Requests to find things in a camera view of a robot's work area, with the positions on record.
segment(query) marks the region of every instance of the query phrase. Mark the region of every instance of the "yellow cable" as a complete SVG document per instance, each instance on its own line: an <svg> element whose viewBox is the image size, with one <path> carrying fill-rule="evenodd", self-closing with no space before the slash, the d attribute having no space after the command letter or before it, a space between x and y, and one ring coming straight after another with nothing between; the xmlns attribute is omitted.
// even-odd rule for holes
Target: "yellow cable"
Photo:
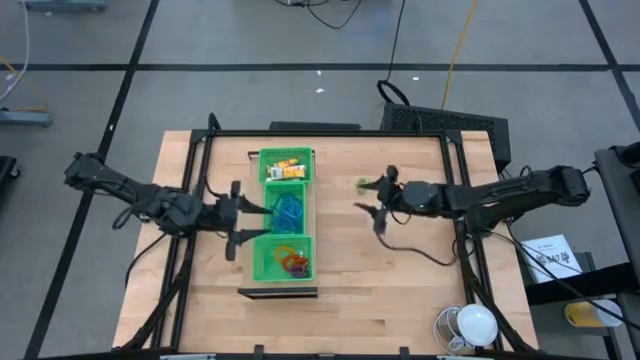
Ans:
<svg viewBox="0 0 640 360"><path fill-rule="evenodd" d="M13 66L11 66L11 63L9 63L9 60L7 60L5 57L0 56L0 62L4 63L4 65L9 69L9 71L11 71L12 74L14 74L15 76L18 76L18 77L20 76L20 73L18 71L16 71L16 69L14 69ZM22 81L31 90L33 95L35 95L37 98L40 99L40 101L42 101L43 106L42 107L17 108L17 109L11 109L11 111L49 112L49 102L47 101L47 98L43 95L42 91L38 88L38 86L36 86L34 83L32 83L26 77L24 77L22 79Z"/></svg>
<svg viewBox="0 0 640 360"><path fill-rule="evenodd" d="M453 57L451 58L451 63L449 64L449 73L447 74L447 84L444 87L444 97L442 98L442 105L440 106L440 110L444 110L444 104L447 103L447 96L449 96L449 83L451 82L451 74L453 73L453 66L456 63L456 59L458 58L458 51L460 50L460 45L462 45L462 41L464 37L467 35L467 29L469 28L469 23L471 23L471 17L473 16L473 11L476 9L476 5L478 4L478 0L472 0L471 8L469 9L469 14L467 15L467 21L464 23L464 29L460 33L460 37L458 38L458 43L456 44L456 49L453 52Z"/></svg>

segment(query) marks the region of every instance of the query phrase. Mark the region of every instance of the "yellow object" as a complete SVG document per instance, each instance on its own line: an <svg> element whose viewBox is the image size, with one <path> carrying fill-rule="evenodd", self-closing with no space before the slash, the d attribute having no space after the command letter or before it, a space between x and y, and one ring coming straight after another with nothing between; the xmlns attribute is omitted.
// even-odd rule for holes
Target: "yellow object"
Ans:
<svg viewBox="0 0 640 360"><path fill-rule="evenodd" d="M9 71L11 71L11 73L14 76L20 76L20 73L16 71L16 69L14 69L13 66L11 66L11 63L9 63L9 60L7 60L5 57L0 56L0 62L4 63L4 65L9 69ZM27 85L27 87L29 87L29 89L31 89L31 92L33 93L33 95L35 95L37 98L40 98L43 105L42 107L11 109L11 111L49 112L49 102L47 101L47 98L44 95L42 95L42 91L40 91L40 89L34 83L29 81L29 79L27 79L26 77L23 78L22 81L25 83L25 85Z"/></svg>
<svg viewBox="0 0 640 360"><path fill-rule="evenodd" d="M304 178L304 165L289 166L286 168L272 167L269 180L287 180Z"/></svg>
<svg viewBox="0 0 640 360"><path fill-rule="evenodd" d="M473 0L471 3L471 8L469 9L469 14L467 14L467 21L464 23L464 29L460 33L460 37L458 38L458 42L456 43L456 49L453 52L453 57L451 58L451 63L449 64L449 73L447 74L447 84L444 87L444 97L442 98L442 105L440 106L440 110L444 110L444 104L447 102L447 96L449 96L449 83L451 82L451 74L453 73L453 66L456 63L456 59L458 58L458 51L460 50L460 45L462 45L462 41L464 37L467 35L467 29L469 28L469 23L471 23L471 17L473 16L473 11L476 9L476 5L478 4L478 0Z"/></svg>
<svg viewBox="0 0 640 360"><path fill-rule="evenodd" d="M277 164L274 164L274 167L281 167L281 168L285 168L285 167L289 167L289 166L293 166L293 165L298 165L298 159L289 159L289 160L285 160L285 161L280 161Z"/></svg>
<svg viewBox="0 0 640 360"><path fill-rule="evenodd" d="M620 307L611 300L595 300L596 304L620 316ZM622 322L586 301L572 303L564 308L569 324L575 327L613 327Z"/></svg>

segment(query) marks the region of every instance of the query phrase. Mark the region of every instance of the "black floor stripe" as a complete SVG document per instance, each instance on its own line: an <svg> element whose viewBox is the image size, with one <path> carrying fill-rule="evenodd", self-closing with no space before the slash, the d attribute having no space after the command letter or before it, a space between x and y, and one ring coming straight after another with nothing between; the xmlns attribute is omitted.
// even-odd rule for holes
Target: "black floor stripe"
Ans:
<svg viewBox="0 0 640 360"><path fill-rule="evenodd" d="M611 51L611 47L607 42L607 38L604 36L604 32L602 32L602 28L600 28L600 24L598 24L598 20L596 19L596 15L593 13L593 9L591 9L591 5L589 5L589 1L580 0L580 6L582 6L582 10L584 11L585 16L587 17L587 21L591 26L591 30L593 31L593 35L596 37L598 41L598 45L600 45L600 50L602 50L602 54L604 58L607 60L607 63L611 66L613 78L618 85L618 89L620 90L620 94L624 99L627 108L629 109L629 113L633 118L633 121L636 123L636 127L640 129L640 109L638 109L638 103L636 102L636 97L633 92L629 88L629 84L627 80L624 78L624 74L622 71L634 71L633 69L638 68L637 65L623 65L618 66L618 62L616 61L616 57L613 55Z"/></svg>
<svg viewBox="0 0 640 360"><path fill-rule="evenodd" d="M53 312L58 304L60 293L62 292L64 280L69 272L71 260L73 259L73 254L76 251L76 246L80 239L82 227L84 226L87 214L89 213L91 199L93 199L93 195L82 195L80 205L76 211L76 216L73 218L73 223L71 224L71 230L67 236L67 241L62 249L62 255L60 256L60 260L56 266L56 271L53 273L51 285L49 286L47 295L44 298L44 303L40 309L40 315L38 316L38 320L36 320L33 333L31 333L31 339L29 339L29 344L27 345L27 350L24 354L25 360L37 359L40 349L42 349L42 344L44 343L45 336L47 335L47 330L49 330L49 324L51 323Z"/></svg>
<svg viewBox="0 0 640 360"><path fill-rule="evenodd" d="M151 0L151 3L149 4L147 15L145 16L144 22L142 23L136 45L131 55L131 60L129 61L128 68L126 69L126 74L122 81L122 85L120 86L120 90L116 97L115 104L113 105L113 109L111 110L109 122L105 127L105 132L102 137L102 141L100 142L100 147L98 148L98 151L105 157L107 155L107 152L109 151L111 141L113 140L113 133L117 127L118 120L120 119L120 114L122 114L122 108L127 99L127 94L129 93L129 88L131 87L131 80L133 79L133 74L135 73L135 67L140 60L140 55L142 54L144 43L147 39L149 29L151 28L151 23L153 22L153 17L158 8L158 2L159 0ZM67 276L67 273L69 272L69 267L71 266L71 261L75 253L76 246L78 245L80 235L82 233L82 228L84 227L87 214L89 213L89 207L91 206L92 199L93 195L84 194L82 196L82 200L80 200L80 205L78 206L78 210L76 211L73 223L71 224L71 230L69 231L69 235L67 236L67 240L62 250L62 255L60 256L60 260L58 261L58 265L53 275L53 280L51 281L51 285L49 286L49 290L47 291L44 303L42 304L42 308L40 309L40 314L38 315L38 320L36 320L35 328L31 333L31 339L29 340L29 344L27 345L24 359L37 359L38 355L40 354L42 344L44 343L47 330L49 329L49 325L51 324L51 319L53 317L56 305L58 304L60 293L62 292L62 288L64 286L65 278Z"/></svg>
<svg viewBox="0 0 640 360"><path fill-rule="evenodd" d="M116 96L116 102L113 105L111 115L109 116L109 122L104 129L102 141L100 141L100 146L98 147L98 152L104 155L105 158L107 156L107 153L109 152L111 142L113 141L113 135L115 134L116 128L118 127L118 121L120 120L120 115L122 114L122 108L124 107L124 103L127 100L127 95L129 95L129 89L131 89L133 75L135 74L138 63L140 62L140 56L142 56L142 50L144 49L144 44L147 41L147 36L149 35L149 30L151 29L153 17L155 16L156 10L158 9L159 1L160 0L152 0L149 4L149 10L147 10L147 15L145 16L144 22L142 23L142 29L140 30L138 40L136 40L136 45L133 48L133 53L131 54L131 59L129 60L129 68L124 74L124 79L122 80L122 84L120 85L118 96Z"/></svg>
<svg viewBox="0 0 640 360"><path fill-rule="evenodd" d="M22 64L12 64L22 69ZM128 71L128 64L30 64L29 71ZM285 64L137 64L135 71L386 71L386 63L285 63ZM594 72L620 69L638 72L640 64L457 64L455 71ZM449 64L394 64L394 71L447 71Z"/></svg>
<svg viewBox="0 0 640 360"><path fill-rule="evenodd" d="M24 64L11 64L22 70ZM31 64L28 71L127 71L128 64Z"/></svg>

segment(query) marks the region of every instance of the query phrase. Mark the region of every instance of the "white cable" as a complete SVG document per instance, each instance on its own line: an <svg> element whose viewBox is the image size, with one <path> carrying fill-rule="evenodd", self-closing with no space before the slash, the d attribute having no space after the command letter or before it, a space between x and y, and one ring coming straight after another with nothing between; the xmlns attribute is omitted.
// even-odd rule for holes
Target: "white cable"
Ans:
<svg viewBox="0 0 640 360"><path fill-rule="evenodd" d="M2 96L0 96L0 103L6 99L7 96L9 96L9 94L11 94L11 91L13 91L13 88L16 87L16 85L18 85L18 83L20 82L20 80L22 79L22 77L24 76L24 74L27 72L27 65L29 65L29 48L31 46L30 43L30 35L29 35L29 13L27 12L27 5L24 3L26 0L22 0L22 10L24 11L24 32L25 32L25 36L26 36L26 40L25 40L25 46L26 46L26 50L25 50L25 55L24 55L24 65L22 67L22 71L20 71L20 75L17 76L16 80L13 82L13 84L9 85L9 87L7 88L7 90L4 92L4 94L2 94Z"/></svg>
<svg viewBox="0 0 640 360"><path fill-rule="evenodd" d="M452 313L453 311L459 312L461 309L462 309L462 306L460 306L460 305L451 305L451 306L449 306L448 308L442 310L440 312L440 314L438 314L438 317L436 318L436 321L433 324L433 338L436 340L436 344L438 344L438 347L442 351L444 351L445 353L447 353L448 355L451 355L451 356L456 356L456 354L455 354L456 351L459 351L463 347L468 346L468 344L464 341L464 338L461 335L458 335L453 330L453 327L451 326L451 321L450 321L450 318L449 318L449 314L450 313ZM448 347L449 347L449 350L445 349L442 346L442 344L440 344L440 340L438 340L438 332L439 332L438 323L440 322L440 319L442 318L443 315L446 316L447 326L449 327L449 331L453 335L453 338L447 344Z"/></svg>

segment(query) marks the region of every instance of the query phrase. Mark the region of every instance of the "floor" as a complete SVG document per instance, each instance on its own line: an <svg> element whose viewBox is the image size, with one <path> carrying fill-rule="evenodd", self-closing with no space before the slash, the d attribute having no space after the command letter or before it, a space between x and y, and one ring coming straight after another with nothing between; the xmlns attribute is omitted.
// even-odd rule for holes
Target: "floor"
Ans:
<svg viewBox="0 0 640 360"><path fill-rule="evenodd" d="M23 170L0 216L3 359L24 355L76 216L81 196L62 184L74 152L95 151L113 134L108 163L149 181L162 133L202 128L211 111L226 129L266 129L276 120L380 125L384 102L375 83L386 75L399 0L364 0L339 31L271 0L107 3L104 13L30 13L28 78L47 95L54 125L0 127L0 154L17 157ZM140 57L132 57L150 4L157 11ZM354 4L331 1L316 11L339 23ZM439 106L440 65L450 60L470 4L407 0L395 62L430 64L392 74L412 104ZM604 55L585 4L621 66ZM509 119L511 173L525 164L588 167L595 150L638 140L637 104L620 89L626 83L640 93L640 66L626 66L640 64L639 11L636 0L481 1L458 59L479 65L454 73L446 109ZM0 4L0 55L24 62L22 9L11 1ZM132 60L141 64L135 73ZM123 106L114 106L127 91ZM20 86L3 106L34 101ZM575 251L591 251L598 267L626 261L602 184L596 174L588 181L586 205L534 211L516 223L516 234L562 233ZM110 348L139 230L133 222L111 230L122 207L102 197L92 202L41 356ZM547 330L538 336L551 353L606 357L600 339Z"/></svg>

